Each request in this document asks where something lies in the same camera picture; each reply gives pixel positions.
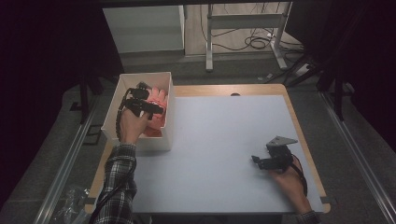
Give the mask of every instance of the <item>metal bracket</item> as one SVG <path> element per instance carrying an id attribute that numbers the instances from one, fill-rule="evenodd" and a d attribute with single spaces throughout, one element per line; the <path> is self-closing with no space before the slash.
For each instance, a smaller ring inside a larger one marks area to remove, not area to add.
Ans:
<path id="1" fill-rule="evenodd" d="M 103 126 L 103 124 L 92 124 L 92 125 L 90 125 L 90 127 L 88 128 L 88 131 L 86 133 L 86 137 L 94 137 L 94 136 L 96 136 L 96 138 L 95 138 L 95 140 L 93 142 L 90 142 L 90 143 L 84 142 L 82 145 L 83 146 L 97 146 L 98 143 L 99 143 L 99 139 L 100 139 L 101 133 L 102 133 L 102 131 L 100 129 L 102 126 Z M 97 129 L 97 132 L 92 133 L 92 129 Z"/>
<path id="2" fill-rule="evenodd" d="M 271 140 L 269 143 L 267 143 L 267 146 L 268 147 L 279 147 L 279 146 L 285 146 L 285 145 L 293 144 L 293 143 L 297 143 L 297 142 L 298 141 L 295 139 L 277 136 L 273 140 Z"/>
<path id="3" fill-rule="evenodd" d="M 331 205 L 338 204 L 337 199 L 333 196 L 320 197 L 320 200 L 322 203 L 329 203 Z"/>

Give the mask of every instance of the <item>metal frame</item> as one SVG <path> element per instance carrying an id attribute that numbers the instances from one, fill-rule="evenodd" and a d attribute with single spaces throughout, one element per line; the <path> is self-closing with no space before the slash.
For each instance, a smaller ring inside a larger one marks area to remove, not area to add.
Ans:
<path id="1" fill-rule="evenodd" d="M 87 131 L 91 125 L 99 99 L 100 96 L 94 95 L 92 97 L 91 110 L 90 110 L 91 113 L 88 115 L 86 122 L 80 125 L 76 137 L 73 140 L 73 143 L 70 146 L 64 158 L 64 161 L 62 162 L 61 167 L 59 168 L 59 171 L 49 188 L 47 196 L 44 199 L 44 202 L 41 204 L 40 209 L 38 210 L 38 214 L 35 217 L 35 221 L 34 221 L 35 224 L 38 223 L 46 224 L 50 222 L 50 218 L 52 216 L 53 210 L 55 209 L 55 206 L 59 198 L 61 197 L 62 191 L 64 189 L 64 185 L 73 168 L 74 162 L 77 158 L 81 145 L 84 141 L 85 135 L 87 134 Z"/>
<path id="2" fill-rule="evenodd" d="M 385 218 L 387 219 L 387 222 L 389 224 L 396 223 L 396 207 L 393 204 L 392 199 L 390 198 L 382 184 L 379 182 L 374 171 L 362 154 L 359 145 L 356 143 L 355 139 L 352 137 L 352 134 L 349 132 L 348 127 L 342 120 L 339 119 L 338 115 L 332 109 L 334 107 L 334 104 L 332 103 L 331 97 L 326 92 L 320 92 L 319 96 L 326 104 L 327 111 L 329 112 L 332 121 L 336 125 L 338 132 L 344 139 L 350 156 L 352 157 L 352 159 L 356 163 L 356 166 L 361 172 L 361 176 L 366 182 L 367 187 L 373 193 L 373 196 Z"/>
<path id="3" fill-rule="evenodd" d="M 276 56 L 280 69 L 286 70 L 288 67 L 279 51 L 279 43 L 285 30 L 290 5 L 291 2 L 287 2 L 282 14 L 217 16 L 212 15 L 212 5 L 207 5 L 206 72 L 213 71 L 212 30 L 249 28 L 278 28 L 275 41 L 271 41 L 271 49 Z"/>

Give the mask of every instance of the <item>wall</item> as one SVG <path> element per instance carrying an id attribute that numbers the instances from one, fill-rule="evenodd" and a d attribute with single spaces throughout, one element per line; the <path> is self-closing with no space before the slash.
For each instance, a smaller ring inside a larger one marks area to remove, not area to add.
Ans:
<path id="1" fill-rule="evenodd" d="M 182 6 L 103 9 L 119 53 L 184 49 Z"/>

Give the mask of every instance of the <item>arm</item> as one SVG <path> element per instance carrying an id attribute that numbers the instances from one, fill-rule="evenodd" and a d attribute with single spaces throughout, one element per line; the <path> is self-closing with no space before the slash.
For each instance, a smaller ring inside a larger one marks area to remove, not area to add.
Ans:
<path id="1" fill-rule="evenodd" d="M 293 157 L 293 163 L 302 171 L 301 164 Z M 297 172 L 289 167 L 286 172 L 280 174 L 277 171 L 268 171 L 270 176 L 288 196 L 296 210 L 296 218 L 301 224 L 318 224 L 320 220 L 311 208 L 311 204 L 304 195 L 304 187 Z"/>
<path id="2" fill-rule="evenodd" d="M 146 129 L 148 118 L 148 113 L 138 118 L 129 109 L 122 111 L 120 145 L 113 148 L 106 161 L 105 183 L 98 202 L 101 202 L 105 197 L 109 197 L 109 200 L 98 211 L 97 217 L 90 221 L 94 221 L 94 223 L 133 223 L 132 200 L 136 195 L 134 183 L 135 144 L 139 135 Z M 108 196 L 115 188 L 119 189 L 114 195 Z"/>

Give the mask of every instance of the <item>shirt sleeve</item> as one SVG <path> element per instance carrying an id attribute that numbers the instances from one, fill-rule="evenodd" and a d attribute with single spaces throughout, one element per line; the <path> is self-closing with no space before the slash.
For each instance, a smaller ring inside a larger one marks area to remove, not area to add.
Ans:
<path id="1" fill-rule="evenodd" d="M 98 202 L 108 197 L 113 189 L 119 189 L 104 204 L 94 223 L 133 224 L 132 200 L 137 191 L 134 182 L 135 167 L 135 145 L 119 145 L 113 148 L 105 165 L 105 183 Z"/>
<path id="2" fill-rule="evenodd" d="M 310 211 L 296 216 L 298 224 L 320 224 L 320 218 L 315 211 Z"/>

